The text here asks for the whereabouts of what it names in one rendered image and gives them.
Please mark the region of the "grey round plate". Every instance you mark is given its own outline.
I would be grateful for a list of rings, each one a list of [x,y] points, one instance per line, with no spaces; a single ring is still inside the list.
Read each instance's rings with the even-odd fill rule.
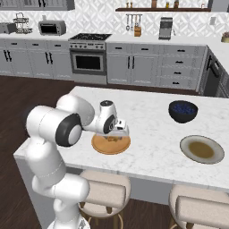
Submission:
[[[217,164],[225,157],[223,148],[216,141],[200,135],[184,137],[180,149],[189,159],[206,165]]]

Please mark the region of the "black dishwasher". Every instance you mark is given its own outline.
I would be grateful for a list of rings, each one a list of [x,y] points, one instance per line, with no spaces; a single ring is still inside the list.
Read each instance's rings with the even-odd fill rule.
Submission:
[[[203,95],[205,97],[214,97],[220,82],[222,68],[214,56],[210,56],[207,65],[207,80]]]

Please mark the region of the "round wooden plate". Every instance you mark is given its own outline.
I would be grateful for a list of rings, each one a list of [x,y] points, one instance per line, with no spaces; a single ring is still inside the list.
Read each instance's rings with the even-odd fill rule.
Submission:
[[[107,137],[111,136],[99,136],[95,134],[91,140],[93,149],[101,154],[116,155],[124,152],[131,145],[131,138],[129,136],[123,137],[117,142],[108,141]]]

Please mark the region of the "grey cupboard and drawer run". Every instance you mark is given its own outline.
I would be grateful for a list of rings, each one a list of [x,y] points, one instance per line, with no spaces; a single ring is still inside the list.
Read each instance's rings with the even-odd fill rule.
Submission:
[[[107,43],[107,81],[195,90],[205,49],[204,46]]]

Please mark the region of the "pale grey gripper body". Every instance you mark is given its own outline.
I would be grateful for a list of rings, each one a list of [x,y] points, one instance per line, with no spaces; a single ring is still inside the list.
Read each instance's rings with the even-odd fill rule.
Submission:
[[[123,137],[129,136],[129,127],[126,126],[125,128],[114,128],[111,132],[109,132],[109,135],[112,137],[117,137],[119,140],[121,140]]]

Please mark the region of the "grey base cupboard run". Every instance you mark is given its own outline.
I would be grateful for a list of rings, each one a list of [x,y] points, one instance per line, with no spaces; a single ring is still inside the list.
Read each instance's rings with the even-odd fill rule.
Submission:
[[[68,42],[0,38],[0,75],[71,81]]]

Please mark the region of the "silver toaster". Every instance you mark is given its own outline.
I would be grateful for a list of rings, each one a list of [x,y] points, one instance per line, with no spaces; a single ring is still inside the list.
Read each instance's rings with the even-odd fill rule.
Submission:
[[[11,34],[17,30],[16,24],[12,22],[0,22],[0,34]]]

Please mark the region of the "grey wall cupboards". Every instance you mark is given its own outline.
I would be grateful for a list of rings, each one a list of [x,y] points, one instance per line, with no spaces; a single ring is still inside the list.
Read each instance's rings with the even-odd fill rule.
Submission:
[[[70,11],[74,0],[0,0],[0,11]]]

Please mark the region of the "black bowl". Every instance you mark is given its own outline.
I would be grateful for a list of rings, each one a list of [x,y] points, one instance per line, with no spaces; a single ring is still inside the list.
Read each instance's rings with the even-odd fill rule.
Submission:
[[[192,102],[186,100],[175,100],[169,104],[168,113],[177,123],[192,121],[199,109]]]

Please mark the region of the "rail with hanging tools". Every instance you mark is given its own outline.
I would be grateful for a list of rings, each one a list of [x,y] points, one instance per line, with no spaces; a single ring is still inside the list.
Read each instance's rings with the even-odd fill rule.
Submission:
[[[127,31],[134,31],[135,28],[139,28],[141,24],[141,14],[126,14],[126,30]]]

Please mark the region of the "silver toaster oven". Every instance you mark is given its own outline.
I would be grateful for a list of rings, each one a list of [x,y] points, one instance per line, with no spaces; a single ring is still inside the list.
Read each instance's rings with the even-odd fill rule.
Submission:
[[[38,29],[42,36],[62,36],[66,33],[66,24],[65,21],[40,21]]]

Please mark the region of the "grey wall cupboard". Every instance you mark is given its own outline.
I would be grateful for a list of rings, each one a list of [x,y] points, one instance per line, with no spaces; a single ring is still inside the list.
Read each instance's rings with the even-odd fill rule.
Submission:
[[[229,0],[208,0],[208,9],[214,13],[229,13]]]

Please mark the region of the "dark wooden wall shelf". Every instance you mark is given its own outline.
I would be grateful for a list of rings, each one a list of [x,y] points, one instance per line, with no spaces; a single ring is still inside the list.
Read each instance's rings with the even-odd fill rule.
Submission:
[[[116,12],[211,12],[210,8],[117,8]]]

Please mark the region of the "beige cushioned bar stool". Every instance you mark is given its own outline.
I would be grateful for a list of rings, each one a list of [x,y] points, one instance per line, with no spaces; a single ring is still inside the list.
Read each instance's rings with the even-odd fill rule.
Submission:
[[[229,195],[174,185],[169,194],[169,229],[229,229]]]
[[[123,210],[131,196],[131,181],[127,176],[85,170],[81,177],[89,181],[89,196],[79,204],[80,211],[90,223],[113,219],[112,229],[123,229]]]

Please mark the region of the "silver oven with hob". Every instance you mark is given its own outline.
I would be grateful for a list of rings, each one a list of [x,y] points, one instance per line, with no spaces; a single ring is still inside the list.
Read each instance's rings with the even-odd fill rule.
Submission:
[[[79,33],[69,39],[76,82],[106,85],[106,40],[110,34]]]

